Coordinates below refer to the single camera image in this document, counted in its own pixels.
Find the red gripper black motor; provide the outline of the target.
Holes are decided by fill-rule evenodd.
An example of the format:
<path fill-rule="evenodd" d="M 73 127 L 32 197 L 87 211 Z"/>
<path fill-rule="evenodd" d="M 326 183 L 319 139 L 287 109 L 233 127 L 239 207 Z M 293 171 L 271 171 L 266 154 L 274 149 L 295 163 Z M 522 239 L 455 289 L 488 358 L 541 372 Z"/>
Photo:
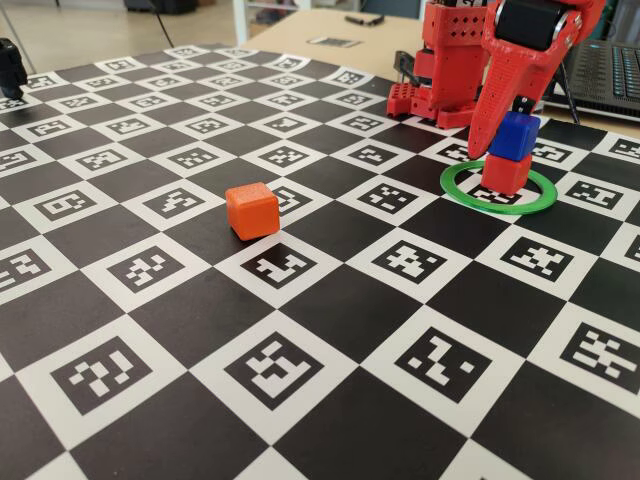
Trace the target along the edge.
<path fill-rule="evenodd" d="M 495 1 L 481 37 L 491 62 L 473 113 L 468 154 L 482 156 L 512 106 L 531 115 L 569 49 L 598 23 L 603 1 Z"/>

